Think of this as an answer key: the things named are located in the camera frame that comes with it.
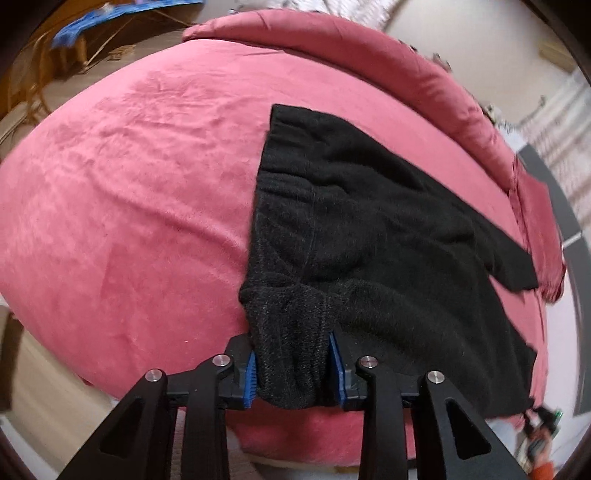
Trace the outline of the right hand of person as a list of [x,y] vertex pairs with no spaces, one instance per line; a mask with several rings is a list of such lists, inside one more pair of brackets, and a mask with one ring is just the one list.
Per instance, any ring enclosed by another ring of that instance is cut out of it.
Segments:
[[551,444],[547,440],[534,457],[528,478],[530,480],[553,480],[554,464],[550,460]]

